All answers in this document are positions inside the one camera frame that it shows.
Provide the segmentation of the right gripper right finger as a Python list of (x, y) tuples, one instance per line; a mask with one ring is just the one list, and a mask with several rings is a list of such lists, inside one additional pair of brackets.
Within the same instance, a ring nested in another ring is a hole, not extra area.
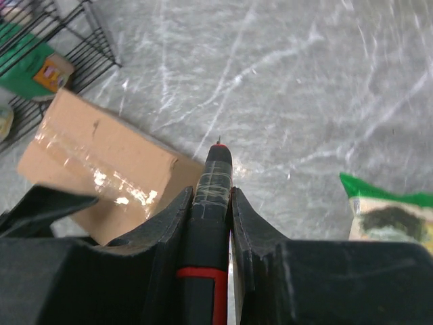
[(292, 240), (234, 188), (238, 324), (431, 324), (432, 256), (406, 242)]

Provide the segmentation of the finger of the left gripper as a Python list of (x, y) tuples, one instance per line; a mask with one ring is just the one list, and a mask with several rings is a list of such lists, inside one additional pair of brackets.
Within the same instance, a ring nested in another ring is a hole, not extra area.
[(53, 222), (88, 209), (98, 201), (96, 196), (35, 185), (14, 208), (1, 214), (1, 237), (50, 237)]

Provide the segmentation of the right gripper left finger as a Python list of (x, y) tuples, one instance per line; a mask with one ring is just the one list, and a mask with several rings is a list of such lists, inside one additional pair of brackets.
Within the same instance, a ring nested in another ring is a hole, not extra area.
[(1, 237), (2, 324), (159, 324), (193, 190), (105, 246)]

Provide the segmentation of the red black utility knife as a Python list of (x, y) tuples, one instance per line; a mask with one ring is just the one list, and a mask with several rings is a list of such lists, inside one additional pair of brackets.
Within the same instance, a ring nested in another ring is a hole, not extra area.
[(226, 324), (232, 156), (213, 144), (187, 214), (176, 272), (177, 323)]

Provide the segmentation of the brown cardboard express box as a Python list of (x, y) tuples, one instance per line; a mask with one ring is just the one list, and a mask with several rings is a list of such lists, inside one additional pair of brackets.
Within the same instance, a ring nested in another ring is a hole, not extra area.
[(135, 229), (164, 209), (203, 166), (100, 108), (61, 90), (17, 166), (32, 183), (91, 194), (98, 203), (73, 215), (97, 243)]

